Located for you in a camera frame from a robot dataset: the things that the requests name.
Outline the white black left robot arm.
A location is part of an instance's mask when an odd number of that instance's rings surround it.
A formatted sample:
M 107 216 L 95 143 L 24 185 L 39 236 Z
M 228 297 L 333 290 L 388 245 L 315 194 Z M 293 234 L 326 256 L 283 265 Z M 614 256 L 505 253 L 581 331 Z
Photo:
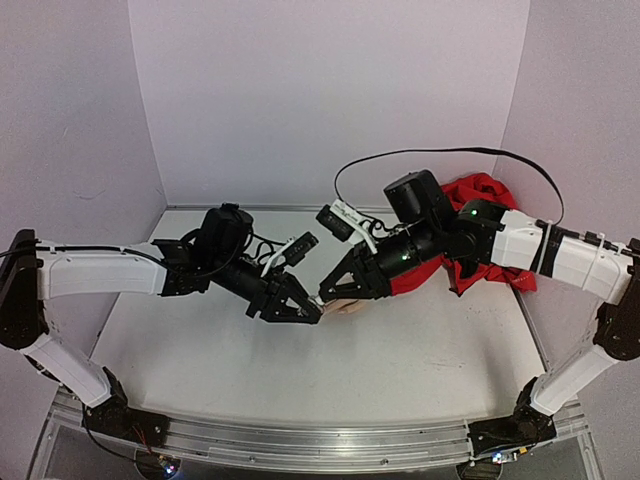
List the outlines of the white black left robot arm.
M 102 293 L 179 297 L 216 284 L 247 301 L 246 314 L 270 323 L 319 322 L 321 308 L 286 267 L 318 241 L 311 233 L 282 245 L 264 265 L 246 250 L 253 218 L 235 204 L 210 209 L 182 238 L 137 247 L 45 243 L 19 231 L 1 259 L 1 344 L 15 350 L 83 404 L 89 432 L 159 447 L 167 416 L 130 406 L 124 387 L 106 367 L 67 345 L 45 319 L 45 301 Z

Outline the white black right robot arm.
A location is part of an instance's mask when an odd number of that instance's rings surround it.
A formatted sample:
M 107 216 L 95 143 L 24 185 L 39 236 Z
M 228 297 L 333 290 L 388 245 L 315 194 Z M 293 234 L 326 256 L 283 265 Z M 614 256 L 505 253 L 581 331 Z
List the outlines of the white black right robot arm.
M 428 170 L 406 175 L 384 193 L 400 225 L 379 240 L 365 217 L 340 200 L 318 213 L 321 225 L 353 246 L 321 282 L 322 301 L 388 297 L 394 279 L 438 256 L 458 262 L 462 277 L 481 266 L 515 268 L 599 297 L 594 332 L 524 389 L 516 418 L 551 417 L 602 372 L 638 358 L 638 240 L 610 242 L 483 199 L 455 209 Z

